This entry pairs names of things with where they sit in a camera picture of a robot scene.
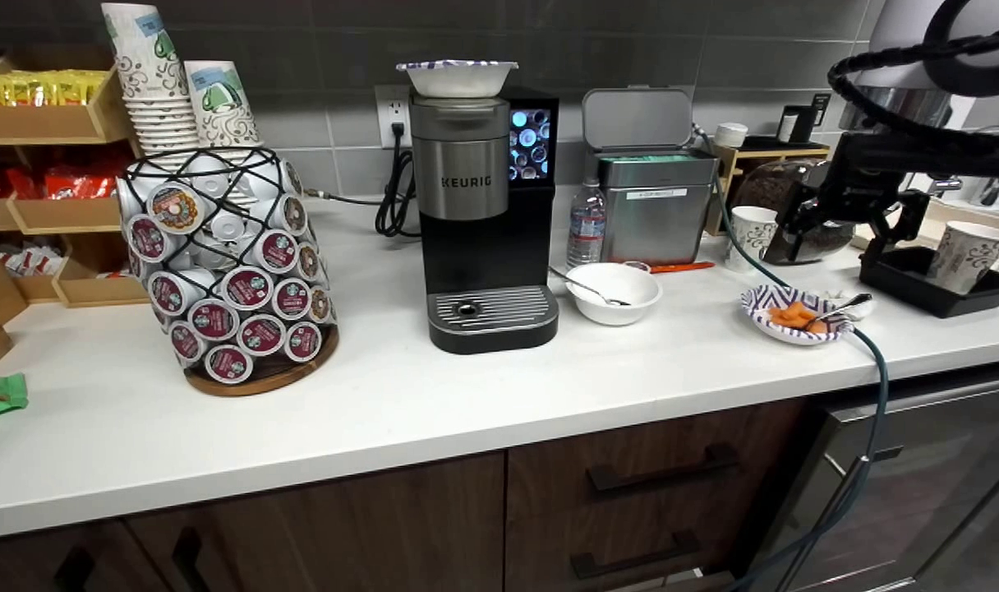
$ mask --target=kitchen counter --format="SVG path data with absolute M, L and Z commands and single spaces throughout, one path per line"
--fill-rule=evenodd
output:
M 28 407 L 0 418 L 0 537 L 875 383 L 855 340 L 760 336 L 736 312 L 760 277 L 724 271 L 664 277 L 657 316 L 631 330 L 598 330 L 561 301 L 542 349 L 437 352 L 416 243 L 374 238 L 371 213 L 320 213 L 342 347 L 274 395 L 194 393 L 146 306 L 14 320 L 0 377 L 26 373 Z M 855 258 L 838 261 L 783 275 L 859 290 Z M 895 380 L 999 361 L 999 310 L 934 320 L 882 295 L 863 334 Z

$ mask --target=dark wood cabinet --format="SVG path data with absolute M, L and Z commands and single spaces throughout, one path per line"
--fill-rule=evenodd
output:
M 508 592 L 725 569 L 798 407 L 768 406 L 508 452 Z
M 123 523 L 0 540 L 0 592 L 166 592 Z
M 498 592 L 502 453 L 130 518 L 174 589 Z

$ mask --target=espresso machine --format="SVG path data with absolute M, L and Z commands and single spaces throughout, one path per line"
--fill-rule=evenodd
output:
M 542 347 L 557 104 L 414 96 L 414 185 L 431 344 L 445 352 Z

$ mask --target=cabinet handle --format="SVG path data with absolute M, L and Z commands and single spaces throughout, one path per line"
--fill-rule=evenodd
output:
M 174 540 L 172 558 L 190 592 L 209 592 L 205 582 L 196 558 L 199 558 L 199 532 L 194 527 L 183 527 Z
M 688 558 L 682 566 L 692 566 L 695 555 L 701 555 L 695 537 L 672 532 L 668 549 L 628 555 L 628 558 L 605 562 L 605 566 L 598 566 L 594 552 L 577 552 L 577 555 L 567 555 L 567 569 L 574 580 L 602 580 L 602 576 L 619 576 L 619 574 L 631 574 L 631 569 L 644 569 L 644 566 L 657 566 L 657 562 L 669 562 L 669 558 Z
M 52 589 L 55 592 L 83 592 L 84 582 L 96 574 L 96 558 L 93 552 L 84 552 L 83 545 L 73 545 L 68 555 L 63 558 L 63 566 L 52 574 Z
M 628 475 L 622 477 L 614 468 L 589 468 L 589 487 L 594 496 L 631 496 L 657 487 L 677 487 L 692 480 L 713 480 L 725 471 L 740 468 L 740 453 L 729 443 L 711 443 L 702 452 L 702 463 L 692 468 L 672 468 L 657 475 Z

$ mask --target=water bottle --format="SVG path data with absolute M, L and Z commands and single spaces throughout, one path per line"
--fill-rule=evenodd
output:
M 602 261 L 605 241 L 605 191 L 598 181 L 589 181 L 567 218 L 567 271 Z

